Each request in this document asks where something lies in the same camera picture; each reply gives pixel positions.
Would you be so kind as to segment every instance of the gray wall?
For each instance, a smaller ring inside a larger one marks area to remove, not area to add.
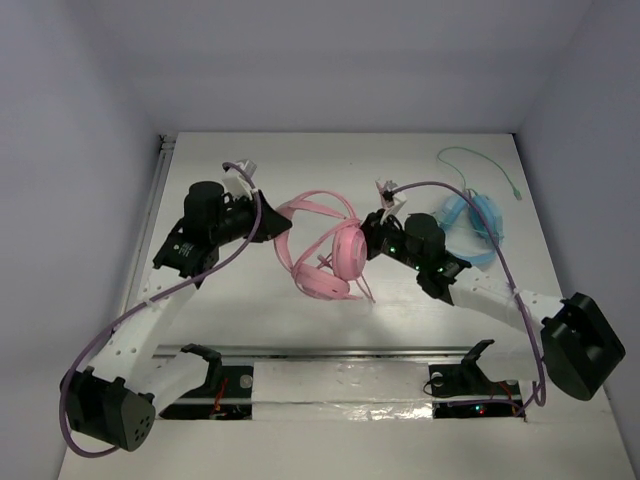
[[[57,478],[58,382],[114,313],[157,153],[86,5],[0,2],[3,480]]]
[[[590,0],[91,0],[159,131],[515,132]]]
[[[608,387],[639,472],[640,1],[595,2],[516,139],[564,292],[627,347]]]

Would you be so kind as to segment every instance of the white cable tie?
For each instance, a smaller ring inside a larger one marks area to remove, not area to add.
[[[147,308],[150,308],[153,311],[159,308],[158,303],[151,300],[150,296],[143,297],[142,301],[147,305]]]

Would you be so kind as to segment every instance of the teal cable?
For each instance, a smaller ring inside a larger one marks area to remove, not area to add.
[[[502,168],[502,166],[496,162],[495,160],[493,160],[492,158],[489,158],[488,156],[486,156],[484,153],[480,153],[476,150],[472,150],[471,148],[467,148],[467,147],[446,147],[443,148],[442,150],[440,150],[437,154],[436,154],[436,158],[438,159],[439,162],[444,163],[445,165],[449,165],[451,168],[453,168],[456,172],[458,172],[458,174],[460,175],[460,177],[462,178],[462,191],[466,190],[467,188],[467,179],[465,178],[464,174],[460,171],[460,169],[458,167],[456,167],[454,164],[448,162],[447,160],[443,159],[440,155],[442,155],[444,152],[448,151],[448,150],[463,150],[465,152],[469,152],[469,153],[473,153],[474,155],[478,155],[479,157],[484,158],[485,160],[489,160],[491,163],[493,163],[496,167],[498,167],[500,169],[500,171],[504,174],[504,177],[507,179],[507,182],[509,182],[509,185],[511,185],[511,188],[513,190],[513,196],[516,197],[516,199],[518,200],[522,200],[522,194],[520,193],[520,190],[518,190],[516,188],[516,186],[514,185],[514,183],[511,181],[511,178],[509,177],[509,175],[507,174],[507,172],[504,170],[504,168]]]

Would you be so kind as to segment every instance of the lavender wire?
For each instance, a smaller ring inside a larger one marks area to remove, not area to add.
[[[222,166],[224,168],[232,168],[234,170],[237,170],[240,173],[240,175],[242,175],[242,177],[245,179],[245,181],[249,184],[249,186],[255,190],[256,186],[253,183],[253,180],[251,180],[251,177],[249,177],[244,172],[244,170],[242,170],[240,167],[238,167],[233,163],[228,163],[228,162],[223,163]],[[207,270],[206,272],[203,272],[200,275],[197,275],[193,278],[189,278],[181,283],[178,283],[177,285],[174,285],[173,287],[167,288],[166,290],[154,295],[153,297],[151,297],[152,302],[157,302],[158,300],[162,300],[164,297],[172,295],[178,290],[183,289],[184,287],[203,281],[209,275],[217,272],[218,270],[227,266],[229,263],[235,260],[238,257],[238,255],[240,255],[240,253],[242,253],[242,251],[245,248],[247,248],[247,246],[249,246],[249,243],[251,242],[251,240],[253,240],[253,237],[255,237],[256,232],[258,231],[258,227],[260,226],[260,221],[262,219],[262,202],[260,201],[260,195],[257,192],[254,192],[253,198],[255,199],[255,202],[256,202],[256,220],[253,223],[253,228],[251,229],[251,232],[249,233],[245,241],[242,243],[242,245],[240,245],[240,247],[238,247],[238,249],[235,252],[229,255],[229,257],[227,257],[222,262],[214,266],[212,269]],[[77,455],[80,455],[81,457],[85,457],[85,458],[104,457],[118,450],[118,447],[108,448],[107,450],[103,450],[101,452],[89,452],[87,450],[82,449],[77,443],[75,443],[75,441],[71,437],[71,429],[69,428],[69,424],[67,423],[67,415],[65,412],[65,407],[67,405],[67,398],[69,396],[69,386],[71,385],[73,372],[75,372],[78,369],[78,367],[80,366],[80,363],[82,363],[82,360],[84,360],[84,358],[87,355],[89,355],[89,353],[91,353],[94,348],[96,348],[100,343],[104,343],[111,336],[111,333],[114,328],[116,328],[122,322],[124,322],[125,320],[130,318],[132,315],[135,315],[136,313],[138,313],[139,311],[143,310],[146,307],[147,307],[146,303],[144,302],[139,303],[138,305],[132,307],[130,310],[123,313],[120,317],[116,318],[109,325],[107,325],[80,352],[80,354],[73,361],[73,363],[69,367],[69,370],[64,376],[62,385],[60,387],[60,403],[58,405],[58,420],[60,421],[60,430],[62,431],[62,436],[64,437],[64,440],[69,446],[69,448],[74,453],[76,453]]]
[[[504,270],[504,273],[507,277],[507,281],[509,283],[509,287],[511,288],[511,291],[514,294],[514,298],[516,300],[516,303],[518,305],[518,310],[520,310],[520,313],[522,314],[522,319],[524,320],[524,326],[527,330],[527,335],[529,337],[529,342],[531,343],[531,350],[533,350],[533,357],[535,359],[536,362],[536,367],[538,369],[538,380],[539,383],[536,383],[535,381],[533,382],[533,391],[531,393],[531,396],[529,397],[529,399],[522,405],[522,407],[520,408],[520,410],[516,413],[516,416],[519,416],[522,411],[524,411],[524,409],[526,407],[528,407],[532,401],[535,400],[536,404],[539,406],[544,406],[545,403],[547,402],[547,389],[546,389],[546,381],[545,381],[545,376],[544,376],[544,365],[542,363],[542,356],[540,355],[540,349],[538,348],[538,342],[536,341],[536,337],[535,334],[533,332],[533,326],[532,326],[532,320],[531,320],[531,316],[529,315],[529,311],[527,310],[526,305],[524,304],[524,302],[522,301],[522,297],[520,297],[520,293],[518,292],[518,289],[516,287],[516,282],[513,279],[513,275],[511,274],[511,270],[509,270],[509,266],[507,265],[507,260],[504,258],[504,255],[502,253],[502,250],[500,249],[500,244],[498,243],[498,240],[496,239],[495,235],[493,234],[491,227],[489,226],[489,222],[487,221],[486,217],[484,216],[484,214],[482,213],[482,211],[471,201],[471,199],[465,195],[463,192],[461,192],[460,190],[458,190],[457,188],[447,184],[447,183],[443,183],[443,182],[435,182],[435,181],[427,181],[427,182],[416,182],[416,183],[410,183],[408,185],[404,185],[402,187],[398,187],[395,188],[391,191],[392,194],[396,194],[399,192],[402,192],[404,190],[409,190],[410,188],[415,188],[415,187],[423,187],[423,186],[436,186],[436,187],[443,187],[446,188],[448,190],[451,190],[452,192],[460,195],[463,200],[465,202],[467,202],[467,204],[469,204],[469,207],[471,207],[477,214],[478,217],[480,218],[480,221],[482,222],[482,225],[486,228],[487,233],[489,234],[489,238],[491,239],[491,243],[493,244],[493,248],[496,251],[496,254],[498,255],[498,258],[500,259],[500,263],[502,264],[502,268]],[[475,405],[478,402],[474,402],[474,401],[461,401],[461,402],[451,402],[451,404],[455,404],[455,405]],[[511,402],[509,400],[502,400],[502,399],[489,399],[484,401],[484,403],[510,403],[512,405],[518,406],[517,404],[515,404],[514,402]]]

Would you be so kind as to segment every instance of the pink headphones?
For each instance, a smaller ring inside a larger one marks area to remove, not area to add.
[[[349,216],[347,217],[330,207],[305,200],[319,193],[325,193],[340,200],[349,211]],[[274,241],[276,256],[282,266],[291,273],[298,289],[310,297],[322,300],[355,300],[361,297],[349,294],[349,282],[354,280],[365,297],[371,301],[375,301],[367,281],[362,276],[362,270],[367,260],[367,244],[364,240],[364,234],[359,228],[360,220],[356,216],[353,206],[347,199],[338,193],[328,190],[311,190],[298,195],[277,208],[278,213],[287,217],[289,220],[293,218],[296,210],[306,210],[308,212],[343,219],[342,222],[331,228],[305,250],[295,263],[291,259],[288,248],[289,232],[286,231],[276,237]],[[333,237],[331,253],[327,257],[318,255],[318,260],[320,260],[318,266],[314,267],[304,263],[305,260],[310,258],[320,245],[322,245],[322,242],[331,235],[335,235]],[[322,267],[331,268],[333,275],[322,271]],[[366,290],[359,282],[360,277],[362,277]]]

